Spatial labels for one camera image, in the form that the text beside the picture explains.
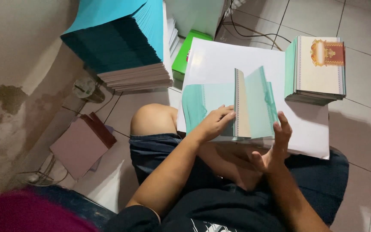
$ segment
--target green box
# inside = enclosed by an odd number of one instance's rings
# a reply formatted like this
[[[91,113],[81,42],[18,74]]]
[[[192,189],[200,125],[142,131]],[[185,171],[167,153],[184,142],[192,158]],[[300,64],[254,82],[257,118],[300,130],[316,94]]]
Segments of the green box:
[[[173,69],[174,79],[184,81],[184,74],[186,73],[185,70],[187,68],[188,52],[190,51],[191,42],[193,41],[194,37],[202,40],[213,41],[213,38],[211,36],[195,30],[191,30],[184,40],[184,43],[178,51],[178,55],[176,56],[173,65],[171,66],[171,68]]]

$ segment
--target denim shorts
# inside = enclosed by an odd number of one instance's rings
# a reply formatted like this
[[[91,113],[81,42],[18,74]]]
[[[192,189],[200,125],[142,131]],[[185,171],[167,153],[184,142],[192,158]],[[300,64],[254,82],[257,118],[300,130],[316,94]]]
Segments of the denim shorts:
[[[181,142],[178,134],[131,135],[131,160],[138,183],[164,161]],[[305,155],[292,155],[285,161],[286,167],[296,180],[304,197],[316,213],[331,225],[343,201],[349,176],[349,163],[340,152],[330,151],[330,159],[322,160]],[[216,176],[202,159],[196,158],[188,181],[181,195],[201,188],[218,188],[244,194],[251,201],[268,201],[270,207],[277,207],[270,187],[262,180],[251,192],[230,184]]]

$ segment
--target person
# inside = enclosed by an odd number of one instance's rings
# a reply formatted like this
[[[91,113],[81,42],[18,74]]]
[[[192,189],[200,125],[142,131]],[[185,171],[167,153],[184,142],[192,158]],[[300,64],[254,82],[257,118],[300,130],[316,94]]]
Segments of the person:
[[[210,112],[183,139],[176,116],[175,108],[160,104],[143,106],[133,116],[130,150],[140,187],[105,231],[330,230],[348,181],[343,154],[287,158],[292,130],[278,112],[272,148],[261,154],[245,146],[247,159],[233,158],[207,145],[235,118],[233,106]],[[237,176],[255,172],[261,176],[240,178],[253,186],[236,184]]]

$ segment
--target black t-shirt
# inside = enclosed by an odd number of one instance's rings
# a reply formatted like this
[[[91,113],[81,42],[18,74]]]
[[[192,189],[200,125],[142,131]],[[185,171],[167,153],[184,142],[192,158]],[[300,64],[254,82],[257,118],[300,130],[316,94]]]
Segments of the black t-shirt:
[[[131,206],[112,218],[105,231],[285,231],[270,197],[199,189],[182,197],[161,224],[151,209]]]

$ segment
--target maroon fabric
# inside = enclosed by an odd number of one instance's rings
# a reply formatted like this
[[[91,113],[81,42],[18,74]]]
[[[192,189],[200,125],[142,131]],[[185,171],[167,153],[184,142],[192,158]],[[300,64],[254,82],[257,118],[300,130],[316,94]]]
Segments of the maroon fabric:
[[[97,232],[94,225],[27,190],[0,195],[0,231]]]

